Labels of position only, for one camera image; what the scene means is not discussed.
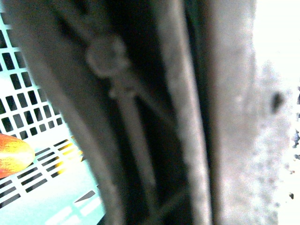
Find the curved metal edge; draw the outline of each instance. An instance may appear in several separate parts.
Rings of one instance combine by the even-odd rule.
[[[183,3],[180,0],[152,1],[152,8],[188,168],[194,224],[210,225],[208,160]]]
[[[125,224],[127,185],[117,141],[101,106],[84,52],[57,30],[49,6],[39,0],[7,0],[4,6],[35,81],[58,106],[100,185],[107,224]]]

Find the light blue surface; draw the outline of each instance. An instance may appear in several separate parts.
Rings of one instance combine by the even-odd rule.
[[[2,3],[0,3],[0,12],[3,12]],[[39,87],[35,85],[34,82],[32,82],[33,86],[25,87],[21,72],[25,72],[27,69],[18,67],[14,52],[18,52],[20,49],[13,48],[11,46],[7,34],[7,30],[11,29],[11,27],[10,25],[4,25],[2,19],[0,19],[0,29],[7,44],[7,48],[0,48],[0,64],[3,68],[3,71],[0,72],[0,99],[6,109],[6,113],[0,114],[0,130],[3,134],[16,135],[18,138],[21,138],[20,132],[26,131],[29,137],[24,139],[24,141],[30,144],[31,147],[35,149],[36,153],[50,148],[47,152],[36,157],[34,164],[26,168],[24,171],[0,180],[0,185],[6,183],[7,181],[12,181],[11,184],[0,188],[0,194],[5,193],[11,187],[16,188],[16,190],[12,193],[5,194],[0,198],[0,205],[2,202],[10,199],[16,194],[20,194],[21,196],[20,198],[0,209],[0,225],[95,225],[104,215],[104,205],[99,197],[97,183],[90,171],[88,162],[87,160],[84,160],[82,162],[78,161],[76,163],[71,163],[72,161],[68,159],[70,155],[64,154],[70,149],[76,147],[75,141],[71,138],[72,134],[64,122],[62,125],[59,125],[56,122],[56,119],[61,118],[61,115],[54,115],[51,103],[41,102],[37,92]],[[15,69],[6,69],[2,53],[11,54]],[[22,86],[21,89],[14,89],[10,79],[11,74],[18,75]],[[38,103],[36,105],[30,104],[30,99],[27,95],[27,92],[31,90],[35,92],[37,97]],[[28,107],[21,108],[17,98],[17,94],[19,93],[25,94]],[[8,102],[6,101],[7,96],[13,96],[17,110],[10,111]],[[50,118],[46,118],[43,111],[43,106],[45,105],[49,105],[50,107],[52,114]],[[43,119],[41,121],[38,121],[37,118],[34,117],[34,109],[37,107],[39,107],[42,111]],[[31,112],[34,120],[33,124],[27,125],[26,118],[23,114],[25,111]],[[13,115],[16,114],[21,116],[24,127],[16,127],[13,119]],[[1,122],[1,119],[6,117],[10,119],[13,127],[13,130],[9,132],[5,131],[4,124]],[[50,128],[48,126],[48,122],[50,121],[54,122],[54,128]],[[39,125],[41,124],[46,125],[46,131],[41,132],[39,129]],[[31,135],[30,128],[33,127],[37,128],[37,135]],[[68,141],[59,146],[54,146],[56,143],[59,143],[65,139],[68,139]],[[58,149],[61,146],[65,146],[70,143],[73,143],[74,145],[66,148],[65,150]],[[54,152],[54,154],[44,160],[40,159],[49,152]],[[59,160],[46,166],[42,165],[43,162],[51,159],[52,157],[59,157]],[[50,172],[46,170],[60,160],[63,161],[64,164],[59,165]],[[23,178],[17,177],[18,175],[34,167],[37,168],[36,171]],[[53,178],[51,175],[61,168],[66,168],[66,171]],[[28,184],[22,185],[24,180],[27,180],[38,173],[42,173],[42,175]],[[47,180],[46,183],[28,193],[26,192],[26,188],[31,187],[33,184],[44,179]],[[76,200],[80,199],[90,191],[95,192],[92,197],[75,203]]]

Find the cyan plastic crate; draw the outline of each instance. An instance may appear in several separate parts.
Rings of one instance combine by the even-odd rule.
[[[34,83],[2,6],[0,12],[0,133],[23,139],[36,153],[25,170],[0,179],[0,224],[97,224],[104,206],[88,162]]]

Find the yellow object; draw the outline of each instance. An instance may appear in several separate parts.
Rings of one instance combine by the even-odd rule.
[[[0,178],[18,173],[29,166],[35,157],[26,142],[0,134]]]

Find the dark gap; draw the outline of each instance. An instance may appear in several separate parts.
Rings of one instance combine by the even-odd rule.
[[[11,183],[12,183],[12,181],[11,181],[11,180],[8,180],[8,181],[6,181],[5,183],[0,184],[0,189],[6,187],[7,185],[9,185],[9,184],[11,184]]]
[[[46,152],[46,151],[48,151],[48,150],[50,150],[50,148],[41,150],[41,151],[39,151],[39,152],[36,153],[36,156],[38,156],[38,155],[40,155],[40,154],[42,154],[42,153],[44,153],[44,152]]]
[[[19,176],[17,176],[17,178],[18,178],[18,179],[21,179],[21,178],[27,176],[28,174],[30,174],[30,173],[36,171],[37,169],[38,169],[37,167],[34,167],[34,168],[32,168],[31,170],[28,170],[28,171],[26,171],[26,172],[20,174]]]
[[[25,184],[28,184],[28,183],[32,182],[33,180],[35,180],[36,178],[39,178],[41,176],[42,176],[42,173],[39,172],[38,174],[28,178],[27,180],[24,180],[23,182],[21,182],[21,184],[24,186]]]
[[[21,136],[21,139],[22,139],[22,140],[24,140],[24,139],[28,138],[28,134],[27,134],[27,132],[26,132],[26,131],[22,131],[22,132],[20,132],[20,136]]]
[[[48,158],[48,157],[51,156],[51,155],[54,155],[54,152],[50,152],[50,153],[48,153],[47,155],[44,155],[44,156],[42,156],[41,158],[38,158],[37,160],[38,160],[38,161],[42,161],[43,159]]]
[[[36,105],[38,103],[34,90],[28,91],[28,96],[32,105]]]
[[[46,118],[50,118],[52,115],[51,115],[49,106],[48,106],[48,105],[45,105],[45,106],[43,106],[43,109],[44,109]]]
[[[159,44],[156,21],[147,1],[107,1],[111,22],[124,40],[133,65],[145,86],[161,98],[173,112],[165,82],[165,66]]]
[[[27,105],[25,95],[23,93],[20,93],[20,94],[17,94],[17,96],[18,96],[21,107],[22,108],[27,107],[28,105]]]
[[[30,128],[30,133],[31,133],[32,136],[34,136],[34,135],[38,134],[38,131],[35,127],[33,127],[33,128]]]
[[[7,32],[7,34],[8,34],[8,38],[9,38],[9,41],[10,41],[10,43],[11,43],[11,46],[12,46],[13,48],[19,47],[19,45],[18,45],[18,43],[17,43],[17,41],[16,41],[16,38],[15,38],[15,36],[14,36],[13,30],[6,30],[6,32]]]
[[[15,190],[16,190],[15,187],[11,187],[10,189],[8,189],[8,190],[2,192],[2,193],[0,194],[0,198],[2,198],[2,197],[4,197],[4,196],[8,195],[9,193],[12,193],[12,192],[15,191]]]
[[[57,125],[61,125],[62,124],[62,119],[61,118],[57,118],[56,122],[57,122]]]
[[[1,17],[2,17],[2,21],[5,25],[10,24],[7,13],[1,13]]]
[[[28,192],[36,189],[37,187],[41,186],[42,184],[45,184],[46,182],[47,182],[47,180],[43,179],[43,180],[39,181],[38,183],[36,183],[35,185],[32,185],[31,187],[27,188],[26,192],[28,193]]]
[[[17,195],[15,195],[15,196],[13,196],[13,197],[11,197],[11,198],[5,200],[4,202],[0,203],[0,209],[3,208],[3,207],[6,206],[6,205],[12,203],[14,200],[17,200],[17,199],[20,198],[20,197],[21,197],[20,194],[17,194]]]
[[[17,106],[15,104],[15,100],[14,100],[13,96],[7,96],[6,101],[7,101],[7,104],[9,106],[10,111],[17,110]]]
[[[10,132],[13,130],[13,126],[11,125],[11,122],[8,117],[5,117],[1,120],[2,120],[2,123],[3,123],[3,126],[4,126],[6,132]]]
[[[109,115],[109,122],[116,133],[116,136],[120,137],[117,140],[117,145],[119,146],[120,157],[122,158],[121,166],[124,168],[124,173],[127,179],[127,189],[130,190],[124,195],[128,202],[127,210],[135,212],[135,214],[127,215],[127,224],[139,224],[141,218],[148,215],[148,210],[135,158],[131,151],[118,105],[116,101],[109,98],[108,92],[111,89],[109,81],[105,79],[101,81],[99,80],[97,87],[104,93],[103,101],[106,102],[106,104],[103,105],[104,110],[107,112],[107,115]],[[126,188],[122,187],[120,191],[126,192]]]
[[[0,48],[7,48],[8,46],[6,45],[4,36],[2,31],[0,30]]]
[[[57,159],[59,159],[58,156],[56,156],[56,157],[54,157],[54,158],[48,160],[47,162],[42,163],[42,166],[48,165],[48,164],[54,162],[54,161],[57,160]]]
[[[57,171],[57,172],[51,174],[52,178],[57,177],[57,176],[60,175],[61,173],[65,172],[65,170],[66,170],[66,169],[64,168],[64,169],[61,169],[61,170],[59,170],[59,171]]]
[[[41,99],[41,102],[47,101],[46,95],[42,89],[38,89],[37,92],[38,92],[39,98]]]
[[[139,114],[149,145],[150,157],[155,168],[159,203],[172,198],[178,190],[188,185],[187,168],[184,155],[175,131],[163,121],[139,98],[136,98]],[[175,208],[165,218],[166,225],[192,224],[192,206],[189,198],[181,203],[183,208]]]
[[[54,170],[55,168],[61,166],[62,164],[63,164],[63,162],[59,162],[59,163],[57,163],[57,164],[55,164],[55,165],[50,166],[50,167],[47,168],[46,170],[47,170],[48,172],[50,172],[51,170]]]
[[[19,77],[18,77],[17,74],[11,74],[10,79],[11,79],[11,82],[13,83],[13,86],[14,86],[15,90],[18,90],[18,89],[22,88]]]
[[[49,121],[48,125],[49,125],[49,128],[52,129],[54,127],[54,122],[53,121]]]
[[[15,52],[15,58],[17,59],[19,68],[26,68],[25,61],[21,52]]]
[[[4,62],[5,62],[6,68],[8,70],[14,69],[15,66],[14,66],[13,60],[11,59],[10,54],[8,52],[2,53],[2,56],[3,56]]]
[[[88,8],[86,2],[83,0],[73,0],[72,1],[76,6],[77,10],[79,10],[80,14],[86,15],[88,13]]]
[[[45,126],[45,124],[39,125],[39,128],[40,128],[41,132],[46,131],[46,126]]]
[[[4,105],[3,105],[3,103],[2,103],[2,100],[0,99],[0,114],[4,114],[4,113],[6,113],[6,110],[5,110],[5,108],[4,108]]]
[[[17,128],[24,127],[24,124],[23,124],[20,114],[13,115],[13,118],[15,120],[15,124],[16,124]]]
[[[65,146],[62,146],[62,147],[59,148],[58,150],[59,150],[59,151],[64,150],[64,149],[66,149],[66,148],[68,148],[68,147],[70,147],[70,146],[72,146],[72,145],[74,145],[74,144],[73,144],[73,143],[67,144],[67,145],[65,145]]]
[[[26,118],[26,121],[27,121],[28,125],[33,124],[33,118],[32,118],[32,115],[31,115],[30,111],[24,112],[24,116]]]
[[[27,87],[31,87],[31,86],[32,86],[32,83],[31,83],[31,80],[30,80],[30,77],[29,77],[28,72],[22,72],[21,75],[22,75],[22,78],[23,78],[25,87],[26,87],[26,88],[27,88]]]
[[[39,108],[36,108],[33,111],[34,111],[34,114],[36,115],[37,120],[41,121],[43,119],[41,110]]]
[[[56,144],[54,145],[54,147],[57,147],[57,146],[59,146],[59,145],[65,143],[65,142],[67,142],[67,141],[68,141],[68,139],[63,140],[63,141],[61,141],[61,142],[58,142],[58,143],[56,143]]]
[[[56,19],[58,28],[65,39],[73,41],[74,43],[81,45],[83,48],[86,48],[85,42],[81,40],[74,29],[69,26],[69,24],[59,14],[56,14]]]

